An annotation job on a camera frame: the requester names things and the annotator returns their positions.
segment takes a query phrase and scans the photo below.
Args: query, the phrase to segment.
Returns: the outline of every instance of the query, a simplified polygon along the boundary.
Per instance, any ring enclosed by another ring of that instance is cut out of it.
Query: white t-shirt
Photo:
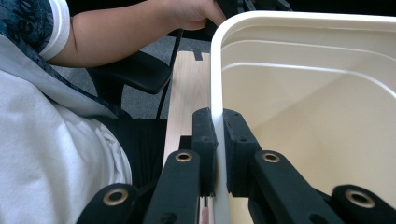
[[[69,34],[65,1],[49,1],[57,25],[47,59]],[[2,35],[0,46],[0,223],[75,223],[101,188],[132,184],[129,162],[108,128],[52,89],[55,80]]]

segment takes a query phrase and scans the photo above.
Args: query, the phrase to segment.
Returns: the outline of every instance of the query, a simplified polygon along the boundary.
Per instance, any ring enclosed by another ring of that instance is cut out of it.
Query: person
[[[103,187],[134,184],[136,159],[96,119],[125,112],[50,64],[112,63],[225,17],[213,0],[148,0],[73,17],[65,0],[0,0],[0,20],[0,222],[75,223]]]

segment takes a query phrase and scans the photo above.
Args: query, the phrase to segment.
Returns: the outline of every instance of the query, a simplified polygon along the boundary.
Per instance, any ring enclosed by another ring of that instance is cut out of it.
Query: black chair
[[[115,63],[86,68],[96,88],[98,97],[121,106],[124,85],[149,94],[157,94],[163,91],[157,109],[156,119],[159,119],[182,34],[182,30],[176,31],[175,45],[169,64],[143,51],[138,51]]]

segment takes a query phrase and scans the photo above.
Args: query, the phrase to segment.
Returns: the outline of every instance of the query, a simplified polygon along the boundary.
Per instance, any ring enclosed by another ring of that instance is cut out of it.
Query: black plastic bracket
[[[200,157],[178,150],[166,160],[144,223],[197,223],[199,210]]]
[[[224,109],[223,120],[227,188],[234,197],[248,197],[253,180],[249,164],[261,148],[240,113]]]
[[[218,139],[213,127],[209,108],[202,108],[192,114],[191,149],[201,158],[201,196],[214,196],[215,164]]]

